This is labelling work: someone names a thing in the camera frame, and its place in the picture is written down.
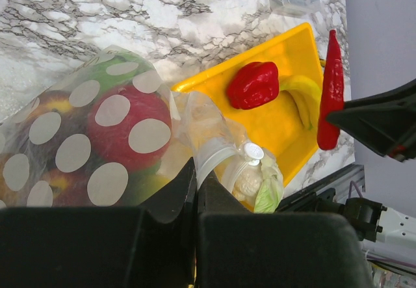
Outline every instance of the bell pepper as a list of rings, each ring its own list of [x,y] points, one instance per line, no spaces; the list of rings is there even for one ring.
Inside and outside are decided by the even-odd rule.
[[[330,41],[326,54],[324,82],[318,121],[318,146],[322,150],[332,150],[338,143],[340,129],[326,121],[330,112],[344,109],[344,72],[335,30],[330,31]]]
[[[273,62],[251,62],[241,68],[229,84],[227,97],[236,109],[252,109],[279,94],[278,67]]]

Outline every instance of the marble countertop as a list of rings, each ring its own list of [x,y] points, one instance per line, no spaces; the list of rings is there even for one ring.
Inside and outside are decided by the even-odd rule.
[[[0,121],[112,44],[142,55],[173,84],[305,21],[321,57],[329,30],[337,30],[350,99],[345,0],[322,0],[321,11],[304,18],[273,13],[268,0],[0,0],[0,14]],[[353,161],[353,140],[342,134],[286,193]]]

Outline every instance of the gray floor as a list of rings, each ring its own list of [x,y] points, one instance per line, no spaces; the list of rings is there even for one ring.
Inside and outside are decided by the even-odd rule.
[[[352,98],[416,78],[416,0],[346,0]],[[400,164],[356,144],[367,196],[416,216],[416,161]]]

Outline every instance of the green vegetable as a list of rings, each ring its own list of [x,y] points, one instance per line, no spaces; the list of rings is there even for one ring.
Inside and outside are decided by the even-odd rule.
[[[255,199],[255,213],[272,213],[283,198],[283,175],[275,160],[265,154],[261,159],[263,182]]]

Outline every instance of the white dot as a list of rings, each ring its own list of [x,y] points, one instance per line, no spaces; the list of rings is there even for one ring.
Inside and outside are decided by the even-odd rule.
[[[62,172],[73,172],[87,162],[90,154],[90,139],[83,134],[74,134],[59,146],[55,164]]]
[[[143,93],[153,93],[157,91],[162,83],[162,79],[155,70],[141,73],[133,78],[135,88]]]
[[[105,70],[109,75],[124,75],[137,69],[137,62],[121,62],[107,67]]]
[[[113,58],[114,58],[113,54],[107,54],[107,53],[100,54],[99,58],[98,58],[98,61],[97,61],[97,64],[100,64],[102,62],[107,62],[109,60],[112,60]]]
[[[88,181],[88,197],[94,205],[114,205],[124,193],[128,181],[129,175],[122,164],[104,164]]]
[[[99,82],[88,80],[77,86],[70,95],[70,104],[74,107],[82,107],[91,103],[99,92]]]
[[[170,140],[170,128],[156,119],[145,119],[130,131],[129,145],[137,153],[153,153]]]
[[[130,101],[121,95],[112,95],[99,106],[96,113],[97,124],[103,127],[117,125],[130,111]]]
[[[32,123],[29,130],[29,140],[35,145],[46,143],[59,130],[60,122],[60,114],[57,112],[41,114]]]
[[[65,77],[62,81],[59,81],[55,83],[53,86],[49,88],[49,91],[56,91],[56,90],[62,90],[66,88],[67,86],[71,85],[74,80],[78,77],[78,73],[74,72]]]
[[[3,152],[3,149],[5,148],[6,145],[6,138],[4,136],[4,134],[2,134],[2,132],[0,132],[0,153]]]
[[[29,160],[26,155],[18,153],[12,156],[5,163],[3,177],[11,190],[21,190],[29,178]]]
[[[17,114],[13,116],[12,121],[15,124],[19,124],[20,122],[24,121],[36,108],[38,108],[40,103],[39,98],[36,98],[32,103],[27,105],[25,108],[23,108],[21,111],[19,111]]]
[[[39,181],[27,197],[29,207],[51,207],[53,202],[52,188],[47,181]]]

